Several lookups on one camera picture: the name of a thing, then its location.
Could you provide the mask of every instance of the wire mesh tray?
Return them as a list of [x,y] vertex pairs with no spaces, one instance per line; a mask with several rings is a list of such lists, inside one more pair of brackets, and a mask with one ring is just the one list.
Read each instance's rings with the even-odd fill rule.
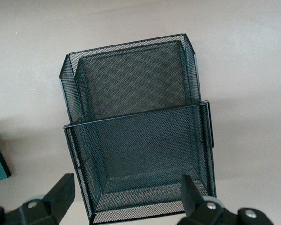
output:
[[91,224],[183,212],[182,174],[215,196],[209,104],[64,127]]
[[186,34],[70,53],[60,80],[71,122],[201,102]]

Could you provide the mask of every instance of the metal mesh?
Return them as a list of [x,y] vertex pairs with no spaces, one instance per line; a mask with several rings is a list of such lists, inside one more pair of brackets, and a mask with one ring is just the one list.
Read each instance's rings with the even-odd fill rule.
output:
[[201,102],[186,34],[70,53],[60,79],[71,122]]
[[183,211],[182,174],[215,194],[207,103],[65,126],[93,206],[91,223]]

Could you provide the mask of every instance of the silver bolt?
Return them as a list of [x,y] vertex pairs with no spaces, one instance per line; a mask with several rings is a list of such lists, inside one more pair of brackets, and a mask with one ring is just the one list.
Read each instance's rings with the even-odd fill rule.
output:
[[28,207],[28,208],[33,208],[33,207],[35,207],[36,205],[37,205],[37,202],[36,202],[36,201],[33,201],[33,202],[28,203],[27,207]]
[[207,207],[211,210],[215,210],[216,209],[216,205],[213,202],[208,202],[207,203]]
[[252,211],[252,210],[246,210],[246,211],[245,211],[245,214],[246,214],[248,217],[251,217],[251,218],[256,218],[256,217],[257,217],[256,213],[255,213],[254,211]]

